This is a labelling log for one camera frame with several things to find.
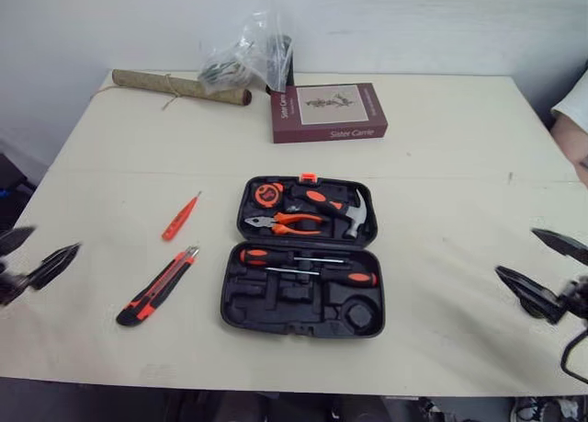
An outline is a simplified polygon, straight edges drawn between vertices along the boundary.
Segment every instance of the book cover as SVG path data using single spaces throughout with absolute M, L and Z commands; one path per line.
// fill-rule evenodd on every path
M 287 86 L 272 93 L 274 143 L 383 137 L 388 122 L 374 86 Z

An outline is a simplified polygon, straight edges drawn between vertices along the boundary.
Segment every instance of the table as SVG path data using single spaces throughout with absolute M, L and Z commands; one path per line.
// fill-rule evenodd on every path
M 195 74 L 178 74 L 195 77 Z M 582 329 L 536 321 L 493 272 L 554 290 L 582 266 L 544 247 L 545 227 L 588 242 L 588 191 L 508 77 L 298 74 L 373 82 L 383 139 L 272 144 L 269 97 L 246 108 L 126 89 L 96 95 L 18 224 L 38 230 L 9 260 L 34 268 L 82 241 L 66 272 L 0 313 L 0 375 L 66 382 L 396 395 L 583 393 L 560 372 Z M 107 78 L 105 86 L 111 82 Z M 383 333 L 320 340 L 236 329 L 220 316 L 236 214 L 256 175 L 369 186 L 382 266 Z M 202 190 L 172 243 L 159 234 Z M 115 316 L 179 250 L 198 263 L 148 322 Z M 578 349 L 573 364 L 588 360 Z

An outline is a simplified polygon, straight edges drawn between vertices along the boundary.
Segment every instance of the black tool case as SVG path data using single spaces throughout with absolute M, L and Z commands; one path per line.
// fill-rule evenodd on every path
M 365 202 L 366 219 L 353 237 L 347 234 L 352 221 L 343 212 L 347 205 L 360 206 L 357 192 Z M 305 234 L 278 234 L 271 227 L 258 227 L 252 220 L 271 219 L 279 213 L 312 214 L 322 221 L 307 218 L 286 225 Z M 329 338 L 374 337 L 382 331 L 385 316 L 382 274 L 378 259 L 364 250 L 378 234 L 376 214 L 366 186 L 314 175 L 254 177 L 245 186 L 237 228 L 247 241 L 231 251 L 225 272 L 220 313 L 228 324 L 267 333 Z M 280 252 L 279 262 L 261 265 L 264 262 L 252 252 L 259 249 Z M 327 258 L 343 263 L 294 257 Z M 357 275 L 364 277 L 363 280 L 368 275 L 369 283 L 362 280 L 361 286 L 350 286 L 342 283 L 346 280 L 329 280 L 356 279 Z

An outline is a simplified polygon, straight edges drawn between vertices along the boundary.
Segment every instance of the orange tool handle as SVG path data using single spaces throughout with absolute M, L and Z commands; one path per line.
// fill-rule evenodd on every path
M 295 186 L 291 190 L 292 197 L 305 199 L 327 213 L 345 216 L 349 204 L 343 201 L 331 200 L 319 190 L 306 189 L 302 186 Z
M 187 220 L 187 217 L 190 216 L 190 213 L 194 209 L 194 206 L 196 206 L 197 201 L 198 201 L 198 196 L 196 196 L 192 200 L 190 200 L 190 202 L 186 206 L 184 206 L 184 209 L 182 209 L 175 216 L 175 218 L 172 220 L 172 222 L 169 223 L 169 226 L 167 226 L 164 233 L 162 234 L 162 238 L 165 241 L 170 241 L 175 237 L 175 234 L 177 234 L 177 231 L 179 231 L 182 228 L 182 226 L 184 225 L 184 223 Z
M 373 273 L 347 273 L 341 270 L 334 270 L 325 268 L 321 271 L 321 280 L 332 281 L 338 284 L 352 287 L 376 287 L 378 285 L 378 278 Z
M 185 259 L 185 256 L 186 252 L 177 254 L 164 270 L 119 313 L 117 323 L 126 326 L 138 325 L 155 312 L 155 309 L 165 301 L 180 281 L 182 275 L 194 263 L 195 258 Z
M 295 235 L 319 235 L 321 231 L 299 231 L 298 229 L 292 229 L 287 227 L 285 224 L 274 224 L 272 231 L 276 235 L 295 234 Z
M 282 213 L 274 215 L 274 220 L 280 224 L 290 224 L 291 222 L 301 222 L 302 220 L 313 220 L 314 222 L 323 222 L 324 218 L 311 213 Z
M 291 263 L 294 256 L 291 252 L 278 252 L 277 250 L 249 249 L 242 250 L 241 262 L 250 266 L 268 266 Z

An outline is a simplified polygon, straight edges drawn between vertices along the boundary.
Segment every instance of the rolled mat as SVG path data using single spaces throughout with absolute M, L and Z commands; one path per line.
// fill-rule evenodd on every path
M 167 93 L 176 97 L 196 97 L 247 106 L 251 103 L 251 91 L 246 88 L 229 89 L 218 93 L 206 94 L 204 86 L 196 80 L 180 79 L 170 75 L 137 73 L 128 70 L 112 70 L 112 81 L 118 86 L 147 89 Z

